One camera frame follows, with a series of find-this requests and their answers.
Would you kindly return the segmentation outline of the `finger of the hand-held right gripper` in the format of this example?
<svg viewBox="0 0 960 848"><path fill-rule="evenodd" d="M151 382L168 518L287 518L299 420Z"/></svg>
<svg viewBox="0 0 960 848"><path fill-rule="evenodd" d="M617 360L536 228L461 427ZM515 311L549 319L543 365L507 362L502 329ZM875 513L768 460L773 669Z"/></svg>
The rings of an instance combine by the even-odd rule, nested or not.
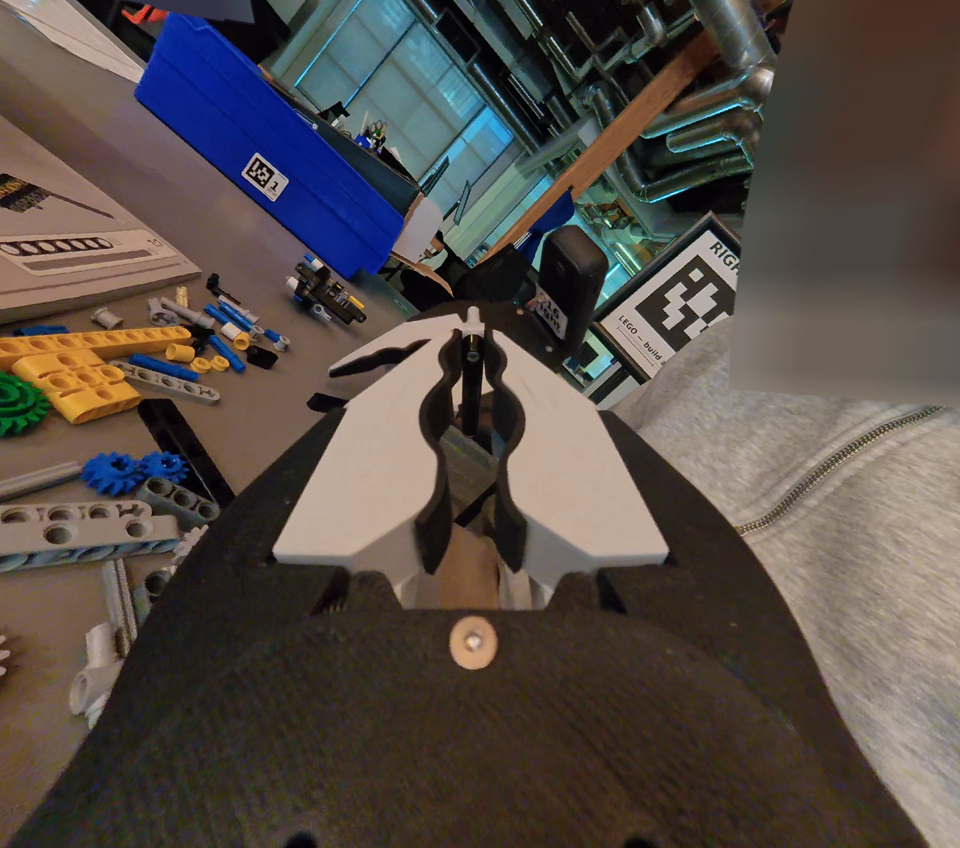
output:
<svg viewBox="0 0 960 848"><path fill-rule="evenodd" d="M327 376L339 379L384 367L408 382L434 384L454 374L454 320L409 320L330 365Z"/></svg>

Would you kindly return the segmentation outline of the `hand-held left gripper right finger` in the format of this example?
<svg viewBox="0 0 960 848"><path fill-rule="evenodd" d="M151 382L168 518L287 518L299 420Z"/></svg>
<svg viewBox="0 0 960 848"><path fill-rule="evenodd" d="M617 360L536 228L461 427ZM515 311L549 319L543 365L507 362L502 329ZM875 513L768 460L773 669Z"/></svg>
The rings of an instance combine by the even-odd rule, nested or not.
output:
<svg viewBox="0 0 960 848"><path fill-rule="evenodd" d="M667 542L596 406L498 330L485 376L504 605L544 609L568 575L662 565Z"/></svg>

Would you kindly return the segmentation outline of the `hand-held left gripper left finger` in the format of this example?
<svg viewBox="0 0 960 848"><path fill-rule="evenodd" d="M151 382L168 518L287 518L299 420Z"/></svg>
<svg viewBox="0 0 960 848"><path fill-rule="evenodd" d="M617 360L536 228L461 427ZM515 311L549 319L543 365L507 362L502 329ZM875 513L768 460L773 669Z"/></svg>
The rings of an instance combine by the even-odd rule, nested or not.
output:
<svg viewBox="0 0 960 848"><path fill-rule="evenodd" d="M378 572L404 608L450 542L440 439L452 423L463 327L395 327L330 366L392 369L351 399L272 547L277 563Z"/></svg>

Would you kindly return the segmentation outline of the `black lego axle white tip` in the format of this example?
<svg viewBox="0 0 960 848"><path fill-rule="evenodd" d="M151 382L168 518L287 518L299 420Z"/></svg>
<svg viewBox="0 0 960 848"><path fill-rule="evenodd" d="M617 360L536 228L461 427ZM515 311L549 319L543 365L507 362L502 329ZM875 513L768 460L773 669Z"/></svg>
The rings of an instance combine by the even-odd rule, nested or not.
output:
<svg viewBox="0 0 960 848"><path fill-rule="evenodd" d="M477 305L471 305L461 332L460 428L463 435L478 434L485 376L486 326Z"/></svg>

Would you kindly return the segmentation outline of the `small black lego assembly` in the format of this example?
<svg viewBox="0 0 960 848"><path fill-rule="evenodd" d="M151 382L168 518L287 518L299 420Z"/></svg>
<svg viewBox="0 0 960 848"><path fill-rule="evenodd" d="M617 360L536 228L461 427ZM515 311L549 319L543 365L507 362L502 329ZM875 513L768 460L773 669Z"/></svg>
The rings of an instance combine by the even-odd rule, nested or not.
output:
<svg viewBox="0 0 960 848"><path fill-rule="evenodd" d="M299 307L321 321L351 326L367 320L363 303L316 256L304 255L294 275L287 278L286 287Z"/></svg>

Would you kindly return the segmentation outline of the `long black lego beam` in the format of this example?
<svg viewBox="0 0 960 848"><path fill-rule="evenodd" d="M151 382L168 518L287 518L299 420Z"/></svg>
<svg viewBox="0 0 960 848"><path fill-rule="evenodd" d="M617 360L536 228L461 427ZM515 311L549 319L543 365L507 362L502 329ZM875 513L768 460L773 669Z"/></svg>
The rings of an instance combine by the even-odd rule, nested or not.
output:
<svg viewBox="0 0 960 848"><path fill-rule="evenodd" d="M156 446L186 463L188 473L182 486L226 508L234 500L234 492L174 401L148 398L136 410Z"/></svg>

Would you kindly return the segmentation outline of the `short grey lego beam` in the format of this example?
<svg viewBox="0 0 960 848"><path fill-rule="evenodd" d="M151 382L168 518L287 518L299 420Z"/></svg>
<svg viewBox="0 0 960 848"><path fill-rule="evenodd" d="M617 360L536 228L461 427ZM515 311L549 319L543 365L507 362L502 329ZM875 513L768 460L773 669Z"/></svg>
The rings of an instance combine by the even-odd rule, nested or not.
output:
<svg viewBox="0 0 960 848"><path fill-rule="evenodd" d="M143 482L134 498L150 506L154 514L173 516L186 530L207 525L221 514L216 503L159 476Z"/></svg>

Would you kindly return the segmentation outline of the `small blue lego gear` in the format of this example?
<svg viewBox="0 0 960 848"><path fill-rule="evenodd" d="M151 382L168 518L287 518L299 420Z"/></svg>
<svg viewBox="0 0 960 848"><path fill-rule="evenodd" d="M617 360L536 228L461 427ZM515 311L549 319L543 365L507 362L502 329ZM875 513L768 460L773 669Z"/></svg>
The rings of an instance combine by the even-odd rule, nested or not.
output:
<svg viewBox="0 0 960 848"><path fill-rule="evenodd" d="M140 458L137 465L139 482L162 479L180 484L191 474L187 461L180 455L155 451Z"/></svg>
<svg viewBox="0 0 960 848"><path fill-rule="evenodd" d="M145 478L139 459L117 452L91 458L81 468L79 477L88 488L106 497L129 494Z"/></svg>

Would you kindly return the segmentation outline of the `grey lego crank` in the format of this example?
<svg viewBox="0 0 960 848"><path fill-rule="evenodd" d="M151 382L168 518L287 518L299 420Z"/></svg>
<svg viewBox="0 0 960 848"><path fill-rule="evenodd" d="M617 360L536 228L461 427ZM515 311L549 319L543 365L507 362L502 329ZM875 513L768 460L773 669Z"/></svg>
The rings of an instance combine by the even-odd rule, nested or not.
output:
<svg viewBox="0 0 960 848"><path fill-rule="evenodd" d="M216 325L215 319L208 314L195 312L166 297L149 298L148 310L150 321L158 326L173 325L175 318L205 329L214 329Z"/></svg>

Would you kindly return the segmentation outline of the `long blue lego pin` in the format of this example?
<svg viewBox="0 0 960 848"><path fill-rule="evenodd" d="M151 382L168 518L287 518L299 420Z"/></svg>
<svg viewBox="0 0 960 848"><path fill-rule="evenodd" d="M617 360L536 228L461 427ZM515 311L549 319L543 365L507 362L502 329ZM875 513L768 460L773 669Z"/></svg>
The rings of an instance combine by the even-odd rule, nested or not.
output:
<svg viewBox="0 0 960 848"><path fill-rule="evenodd" d="M127 359L128 362L135 367L176 378L184 382L198 383L201 379L199 373L174 362L162 362L161 360L144 354L131 354Z"/></svg>

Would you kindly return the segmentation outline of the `thick grey lego beam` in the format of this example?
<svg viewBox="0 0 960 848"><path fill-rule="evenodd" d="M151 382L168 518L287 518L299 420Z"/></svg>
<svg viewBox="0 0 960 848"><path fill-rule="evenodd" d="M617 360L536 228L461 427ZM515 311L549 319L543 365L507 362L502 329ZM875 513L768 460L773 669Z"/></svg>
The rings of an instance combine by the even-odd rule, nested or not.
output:
<svg viewBox="0 0 960 848"><path fill-rule="evenodd" d="M2 515L1 571L24 571L172 551L182 534L170 515L145 511L109 518L27 520L21 509Z"/></svg>

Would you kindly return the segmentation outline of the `long thin grey lego liftarm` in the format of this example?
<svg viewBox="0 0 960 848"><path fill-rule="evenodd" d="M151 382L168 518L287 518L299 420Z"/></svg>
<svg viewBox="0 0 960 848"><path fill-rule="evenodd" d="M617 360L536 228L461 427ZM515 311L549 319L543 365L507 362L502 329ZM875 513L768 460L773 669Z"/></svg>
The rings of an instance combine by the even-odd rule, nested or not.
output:
<svg viewBox="0 0 960 848"><path fill-rule="evenodd" d="M150 519L153 511L142 501L126 499L119 502L69 503L42 505L10 504L1 506L3 526L25 526L36 523L74 525L91 520Z"/></svg>

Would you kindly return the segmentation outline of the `long yellow lego beam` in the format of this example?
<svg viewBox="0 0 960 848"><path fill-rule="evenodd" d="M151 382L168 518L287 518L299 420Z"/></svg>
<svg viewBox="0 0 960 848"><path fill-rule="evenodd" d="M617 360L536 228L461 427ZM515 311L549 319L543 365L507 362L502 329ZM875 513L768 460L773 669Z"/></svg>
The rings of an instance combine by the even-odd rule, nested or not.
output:
<svg viewBox="0 0 960 848"><path fill-rule="evenodd" d="M1 369L6 371L32 355L73 354L88 350L104 361L131 354L162 353L171 344L193 337L186 327L150 327L119 331L78 332L1 338Z"/></svg>

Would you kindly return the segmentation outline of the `yellow T-shaped lego plate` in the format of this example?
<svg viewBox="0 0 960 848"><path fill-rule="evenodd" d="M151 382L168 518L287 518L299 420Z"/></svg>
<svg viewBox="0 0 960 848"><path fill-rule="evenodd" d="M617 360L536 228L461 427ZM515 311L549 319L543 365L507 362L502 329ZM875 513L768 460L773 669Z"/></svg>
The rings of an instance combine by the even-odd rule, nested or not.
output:
<svg viewBox="0 0 960 848"><path fill-rule="evenodd" d="M73 425L131 410L142 401L141 393L121 369L88 350L28 355L14 362L10 370L39 387L52 407Z"/></svg>

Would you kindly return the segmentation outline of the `lego instruction booklet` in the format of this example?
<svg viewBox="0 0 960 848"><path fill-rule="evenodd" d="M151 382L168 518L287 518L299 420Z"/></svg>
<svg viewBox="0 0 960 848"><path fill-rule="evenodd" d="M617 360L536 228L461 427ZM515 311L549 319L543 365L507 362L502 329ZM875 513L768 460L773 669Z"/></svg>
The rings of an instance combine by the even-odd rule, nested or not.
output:
<svg viewBox="0 0 960 848"><path fill-rule="evenodd" d="M172 242L1 119L1 324L181 285Z"/></svg>

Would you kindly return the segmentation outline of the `long grey lego axle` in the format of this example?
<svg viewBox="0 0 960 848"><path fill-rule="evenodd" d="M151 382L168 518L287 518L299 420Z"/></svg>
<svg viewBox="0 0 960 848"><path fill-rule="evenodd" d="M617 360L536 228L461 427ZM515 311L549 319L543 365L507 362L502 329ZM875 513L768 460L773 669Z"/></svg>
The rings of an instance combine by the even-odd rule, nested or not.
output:
<svg viewBox="0 0 960 848"><path fill-rule="evenodd" d="M78 462L65 462L1 480L1 502L24 497L66 482L77 480L83 470Z"/></svg>

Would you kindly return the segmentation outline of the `light grey lego axle connector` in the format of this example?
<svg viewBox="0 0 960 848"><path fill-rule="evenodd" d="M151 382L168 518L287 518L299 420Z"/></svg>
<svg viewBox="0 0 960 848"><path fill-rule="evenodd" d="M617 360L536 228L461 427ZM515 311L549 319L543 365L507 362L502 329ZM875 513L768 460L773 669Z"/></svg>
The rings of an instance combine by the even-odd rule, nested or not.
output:
<svg viewBox="0 0 960 848"><path fill-rule="evenodd" d="M68 695L69 712L75 717L86 717L104 707L124 662L109 623L86 633L85 652L85 664L74 677Z"/></svg>

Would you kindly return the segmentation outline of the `green lego gear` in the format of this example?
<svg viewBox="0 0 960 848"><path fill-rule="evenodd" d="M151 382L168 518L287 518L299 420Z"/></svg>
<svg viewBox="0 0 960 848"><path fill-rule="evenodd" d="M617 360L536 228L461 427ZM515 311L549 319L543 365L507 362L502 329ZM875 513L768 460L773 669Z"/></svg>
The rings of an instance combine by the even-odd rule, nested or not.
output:
<svg viewBox="0 0 960 848"><path fill-rule="evenodd" d="M51 407L38 386L1 372L1 438L26 433L44 420Z"/></svg>

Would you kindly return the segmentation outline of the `wooden ceiling beam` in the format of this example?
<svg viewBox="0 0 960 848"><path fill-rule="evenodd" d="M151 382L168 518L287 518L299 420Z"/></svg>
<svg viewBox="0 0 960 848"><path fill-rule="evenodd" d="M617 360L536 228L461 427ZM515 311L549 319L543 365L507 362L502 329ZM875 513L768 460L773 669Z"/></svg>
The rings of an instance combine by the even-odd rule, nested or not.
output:
<svg viewBox="0 0 960 848"><path fill-rule="evenodd" d="M718 55L714 37L699 32L490 248L485 260L521 239L564 194L581 196Z"/></svg>

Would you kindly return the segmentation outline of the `large blue plastic bin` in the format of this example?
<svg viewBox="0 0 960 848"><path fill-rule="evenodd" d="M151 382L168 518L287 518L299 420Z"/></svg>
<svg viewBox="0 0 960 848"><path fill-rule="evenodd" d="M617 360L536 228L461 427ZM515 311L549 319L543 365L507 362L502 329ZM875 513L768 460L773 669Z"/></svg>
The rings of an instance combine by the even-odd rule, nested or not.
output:
<svg viewBox="0 0 960 848"><path fill-rule="evenodd" d="M170 14L135 97L339 274L386 264L403 216L205 20Z"/></svg>

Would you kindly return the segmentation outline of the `person in grey hoodie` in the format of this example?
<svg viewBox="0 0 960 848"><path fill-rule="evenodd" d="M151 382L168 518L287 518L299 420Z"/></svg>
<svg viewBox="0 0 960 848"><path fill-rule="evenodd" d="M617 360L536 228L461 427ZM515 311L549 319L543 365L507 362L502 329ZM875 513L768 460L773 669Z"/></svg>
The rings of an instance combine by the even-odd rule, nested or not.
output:
<svg viewBox="0 0 960 848"><path fill-rule="evenodd" d="M751 547L873 769L958 846L958 409L732 389L732 326L612 411Z"/></svg>

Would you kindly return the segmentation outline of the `silver ventilation ducts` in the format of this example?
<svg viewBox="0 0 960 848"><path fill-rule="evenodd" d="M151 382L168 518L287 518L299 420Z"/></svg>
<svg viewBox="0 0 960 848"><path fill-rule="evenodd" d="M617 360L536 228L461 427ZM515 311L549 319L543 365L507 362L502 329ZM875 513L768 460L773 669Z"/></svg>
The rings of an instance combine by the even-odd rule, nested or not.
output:
<svg viewBox="0 0 960 848"><path fill-rule="evenodd" d="M616 160L625 191L646 204L750 173L760 145L762 110L772 88L775 53L750 0L688 2L730 76L677 101L642 132L643 140L661 139L669 154L693 155L691 161L648 180L631 162L628 150Z"/></svg>

